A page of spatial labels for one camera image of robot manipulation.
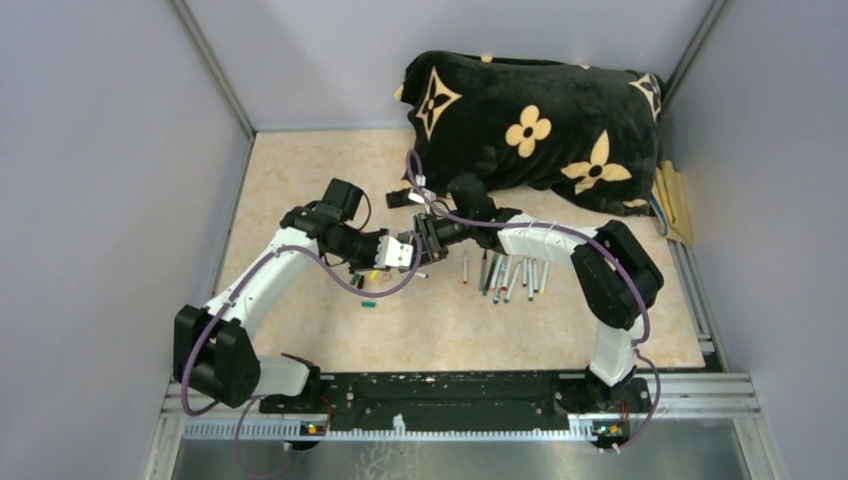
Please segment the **green ink clear pen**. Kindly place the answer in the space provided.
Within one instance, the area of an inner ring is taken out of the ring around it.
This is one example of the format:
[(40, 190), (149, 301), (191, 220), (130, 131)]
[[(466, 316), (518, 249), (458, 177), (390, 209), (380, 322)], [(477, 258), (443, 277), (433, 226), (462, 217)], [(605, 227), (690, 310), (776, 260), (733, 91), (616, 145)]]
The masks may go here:
[(494, 252), (491, 257), (491, 261), (484, 278), (484, 283), (482, 286), (482, 295), (487, 296), (490, 290), (494, 290), (493, 284), (497, 283), (497, 277), (500, 270), (501, 264), (501, 255), (497, 252)]

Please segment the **barcode white blue pen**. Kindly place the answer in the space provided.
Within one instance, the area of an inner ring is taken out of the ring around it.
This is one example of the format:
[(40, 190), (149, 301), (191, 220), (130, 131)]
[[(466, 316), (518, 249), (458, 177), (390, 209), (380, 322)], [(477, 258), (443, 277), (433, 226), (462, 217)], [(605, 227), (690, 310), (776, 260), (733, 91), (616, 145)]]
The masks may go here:
[(503, 275), (502, 275), (501, 289), (496, 292), (496, 294), (494, 295), (494, 298), (493, 298), (493, 303), (495, 305), (497, 305), (501, 302), (502, 295), (507, 289), (508, 281), (509, 281), (509, 274), (510, 274), (510, 270), (511, 270), (511, 263), (512, 263), (512, 259), (510, 257), (506, 257), (506, 264), (505, 264), (505, 267), (503, 269)]

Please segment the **green capped white marker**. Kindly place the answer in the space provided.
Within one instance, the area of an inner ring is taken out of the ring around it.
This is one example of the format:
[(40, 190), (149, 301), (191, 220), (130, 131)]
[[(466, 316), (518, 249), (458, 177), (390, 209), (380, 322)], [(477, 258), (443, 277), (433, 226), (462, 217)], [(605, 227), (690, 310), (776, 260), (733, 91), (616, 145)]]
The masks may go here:
[(516, 264), (515, 268), (512, 271), (509, 284), (508, 284), (507, 289), (504, 293), (504, 296), (503, 296), (503, 303), (504, 304), (509, 304), (511, 302), (513, 293), (515, 292), (516, 286), (518, 284), (518, 280), (521, 277), (521, 270), (522, 270), (521, 262), (518, 262)]

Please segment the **white marker blue text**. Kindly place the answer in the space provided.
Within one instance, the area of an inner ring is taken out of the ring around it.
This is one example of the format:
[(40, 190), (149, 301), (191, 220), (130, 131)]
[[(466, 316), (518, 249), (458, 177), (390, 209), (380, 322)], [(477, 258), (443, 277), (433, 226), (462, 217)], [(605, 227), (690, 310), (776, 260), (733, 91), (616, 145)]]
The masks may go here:
[(537, 294), (539, 292), (539, 265), (535, 259), (531, 261), (530, 280), (532, 291)]

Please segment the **yellow capped white marker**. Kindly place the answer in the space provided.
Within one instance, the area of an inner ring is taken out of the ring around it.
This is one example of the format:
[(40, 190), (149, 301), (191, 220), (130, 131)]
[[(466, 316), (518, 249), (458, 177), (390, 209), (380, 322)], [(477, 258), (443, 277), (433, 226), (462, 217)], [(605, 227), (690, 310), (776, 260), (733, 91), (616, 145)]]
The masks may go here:
[(548, 282), (548, 277), (549, 277), (549, 270), (550, 270), (550, 263), (544, 262), (542, 269), (541, 269), (541, 274), (539, 275), (538, 293), (540, 295), (543, 295), (546, 292), (546, 287), (547, 287), (547, 282)]

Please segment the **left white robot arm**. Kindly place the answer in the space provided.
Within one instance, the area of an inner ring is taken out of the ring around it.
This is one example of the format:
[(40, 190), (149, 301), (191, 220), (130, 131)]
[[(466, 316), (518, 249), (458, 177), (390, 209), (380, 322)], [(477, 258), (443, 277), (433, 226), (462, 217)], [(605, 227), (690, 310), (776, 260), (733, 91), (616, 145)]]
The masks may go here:
[(253, 339), (286, 291), (313, 265), (349, 292), (360, 292), (332, 270), (326, 254), (339, 257), (352, 272), (396, 269), (414, 276), (423, 260), (421, 235), (412, 232), (402, 240), (386, 229), (364, 233), (352, 227), (363, 195), (359, 187), (332, 179), (321, 199), (284, 215), (270, 243), (229, 287), (203, 306), (186, 305), (177, 313), (173, 377), (187, 415), (209, 410), (191, 406), (191, 390), (210, 398), (213, 406), (237, 408), (257, 397), (282, 396), (297, 413), (317, 407), (319, 368), (288, 354), (262, 359)]

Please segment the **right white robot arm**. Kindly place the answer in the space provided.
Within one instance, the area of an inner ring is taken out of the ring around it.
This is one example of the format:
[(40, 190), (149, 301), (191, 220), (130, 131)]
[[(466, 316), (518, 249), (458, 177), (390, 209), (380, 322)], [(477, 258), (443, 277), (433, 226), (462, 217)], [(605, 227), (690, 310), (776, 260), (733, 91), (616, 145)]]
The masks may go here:
[(466, 240), (507, 257), (569, 267), (589, 310), (600, 322), (588, 365), (586, 397), (600, 412), (612, 412), (627, 397), (625, 382), (636, 368), (638, 347), (650, 335), (648, 310), (664, 277), (630, 228), (610, 220), (597, 228), (568, 227), (498, 207), (471, 174), (450, 184), (454, 209), (432, 200), (413, 218), (422, 241), (421, 262), (438, 262), (451, 245)]

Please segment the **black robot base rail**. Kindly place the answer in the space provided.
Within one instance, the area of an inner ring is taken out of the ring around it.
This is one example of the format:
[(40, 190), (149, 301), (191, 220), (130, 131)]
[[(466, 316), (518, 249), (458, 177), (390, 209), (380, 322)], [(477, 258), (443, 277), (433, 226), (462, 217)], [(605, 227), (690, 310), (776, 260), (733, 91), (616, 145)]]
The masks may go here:
[(528, 433), (568, 430), (580, 414), (622, 420), (649, 411), (646, 380), (608, 387), (582, 371), (323, 374), (296, 397), (270, 395), (263, 414), (317, 414), (337, 432)]

